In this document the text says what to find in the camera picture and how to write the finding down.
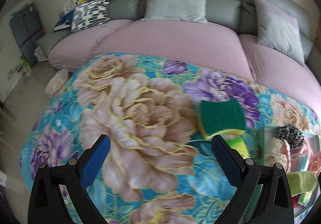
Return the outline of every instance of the metal screw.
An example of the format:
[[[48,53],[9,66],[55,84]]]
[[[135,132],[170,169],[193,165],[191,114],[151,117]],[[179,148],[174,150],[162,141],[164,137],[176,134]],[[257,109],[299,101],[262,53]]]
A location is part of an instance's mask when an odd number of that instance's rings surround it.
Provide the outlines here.
[[[70,161],[68,161],[69,165],[75,165],[77,163],[76,159],[71,159]]]
[[[45,163],[45,162],[42,162],[42,163],[39,164],[39,168],[40,168],[40,169],[44,169],[45,166],[46,166],[46,163]]]
[[[245,163],[246,163],[247,165],[253,165],[253,164],[254,164],[254,161],[253,161],[252,159],[246,159],[246,160],[245,160]]]
[[[282,165],[281,163],[279,163],[279,162],[277,162],[277,163],[275,164],[275,166],[276,166],[278,169],[283,169],[283,165]]]

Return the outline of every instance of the red object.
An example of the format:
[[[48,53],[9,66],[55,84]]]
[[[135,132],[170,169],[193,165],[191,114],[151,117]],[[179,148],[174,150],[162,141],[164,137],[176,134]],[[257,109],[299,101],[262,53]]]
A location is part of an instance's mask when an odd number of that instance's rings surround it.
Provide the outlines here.
[[[299,205],[299,204],[297,204],[297,201],[298,201],[299,195],[300,195],[300,194],[295,195],[295,196],[293,196],[293,197],[292,197],[292,205],[293,205],[293,207],[294,207],[294,208],[300,207],[300,205]]]

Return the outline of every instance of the blue gripper pad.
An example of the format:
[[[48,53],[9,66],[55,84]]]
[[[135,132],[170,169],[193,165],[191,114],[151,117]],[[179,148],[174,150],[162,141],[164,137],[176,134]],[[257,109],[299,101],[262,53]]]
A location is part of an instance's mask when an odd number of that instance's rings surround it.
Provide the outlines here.
[[[110,151],[110,146],[110,139],[108,136],[105,136],[101,143],[96,147],[85,166],[81,169],[80,184],[83,189],[93,185],[94,180]]]
[[[242,171],[233,160],[231,154],[229,154],[224,145],[221,144],[216,136],[214,136],[212,139],[211,148],[229,183],[238,189],[241,188]]]

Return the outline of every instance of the sponge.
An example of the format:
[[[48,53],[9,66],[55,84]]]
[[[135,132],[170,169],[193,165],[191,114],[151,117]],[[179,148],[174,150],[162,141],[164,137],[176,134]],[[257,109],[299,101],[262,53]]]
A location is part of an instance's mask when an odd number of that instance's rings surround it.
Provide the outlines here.
[[[224,102],[202,101],[199,128],[205,140],[218,134],[241,135],[246,130],[243,109],[236,99]]]

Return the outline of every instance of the black and white patterned pillow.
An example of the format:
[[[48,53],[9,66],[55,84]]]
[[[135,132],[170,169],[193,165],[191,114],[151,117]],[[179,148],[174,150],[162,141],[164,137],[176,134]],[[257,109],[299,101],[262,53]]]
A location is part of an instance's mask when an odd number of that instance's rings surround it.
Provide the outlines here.
[[[95,0],[78,6],[73,14],[71,32],[108,23],[109,3],[110,0]]]

